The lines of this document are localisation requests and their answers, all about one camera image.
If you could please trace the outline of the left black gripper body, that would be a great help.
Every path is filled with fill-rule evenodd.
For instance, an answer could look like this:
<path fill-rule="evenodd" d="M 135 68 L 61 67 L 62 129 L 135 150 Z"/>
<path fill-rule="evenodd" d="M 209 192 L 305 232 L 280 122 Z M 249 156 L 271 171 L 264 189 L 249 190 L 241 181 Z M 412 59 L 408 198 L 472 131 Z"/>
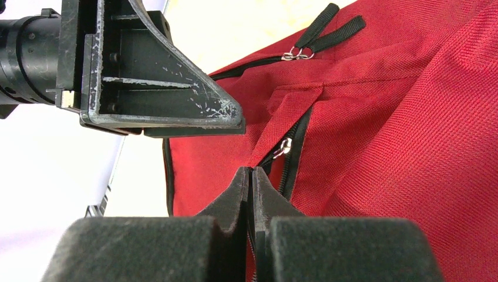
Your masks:
<path fill-rule="evenodd" d="M 21 104 L 55 104 L 61 18 L 40 15 L 1 20 L 1 118 Z"/>

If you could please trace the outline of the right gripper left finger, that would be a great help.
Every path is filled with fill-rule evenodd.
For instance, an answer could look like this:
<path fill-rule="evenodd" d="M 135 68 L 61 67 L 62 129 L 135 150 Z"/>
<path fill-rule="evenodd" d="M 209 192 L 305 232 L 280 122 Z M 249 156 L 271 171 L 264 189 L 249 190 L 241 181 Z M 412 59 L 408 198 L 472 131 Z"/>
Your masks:
<path fill-rule="evenodd" d="M 43 281 L 244 281 L 249 169 L 192 217 L 92 217 L 63 234 Z"/>

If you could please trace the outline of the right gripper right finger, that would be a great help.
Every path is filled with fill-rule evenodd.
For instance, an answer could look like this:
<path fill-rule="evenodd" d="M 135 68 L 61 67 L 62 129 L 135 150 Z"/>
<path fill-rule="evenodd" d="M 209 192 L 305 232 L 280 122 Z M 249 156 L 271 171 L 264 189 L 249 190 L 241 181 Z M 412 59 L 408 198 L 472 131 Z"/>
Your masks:
<path fill-rule="evenodd" d="M 423 231 L 381 217 L 308 217 L 251 171 L 258 281 L 443 281 Z"/>

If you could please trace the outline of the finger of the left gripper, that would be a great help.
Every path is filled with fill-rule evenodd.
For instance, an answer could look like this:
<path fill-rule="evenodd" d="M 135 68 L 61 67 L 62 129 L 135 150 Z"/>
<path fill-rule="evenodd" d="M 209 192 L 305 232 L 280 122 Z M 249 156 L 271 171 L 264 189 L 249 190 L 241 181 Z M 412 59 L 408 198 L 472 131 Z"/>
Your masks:
<path fill-rule="evenodd" d="M 87 113 L 91 47 L 97 33 L 102 1 L 62 1 L 55 105 L 76 113 Z"/>
<path fill-rule="evenodd" d="M 97 1 L 85 38 L 82 124 L 155 138 L 245 132 L 239 103 L 174 45 L 160 11 Z"/>

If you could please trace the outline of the red backpack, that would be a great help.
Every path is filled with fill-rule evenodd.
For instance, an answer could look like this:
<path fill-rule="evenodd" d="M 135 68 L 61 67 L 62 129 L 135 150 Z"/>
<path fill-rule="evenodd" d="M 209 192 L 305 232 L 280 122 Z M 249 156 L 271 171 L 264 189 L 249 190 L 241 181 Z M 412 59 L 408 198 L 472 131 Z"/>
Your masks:
<path fill-rule="evenodd" d="M 497 280 L 496 1 L 331 4 L 212 78 L 246 132 L 164 141 L 169 215 L 262 166 L 308 216 L 408 218 L 446 281 Z"/>

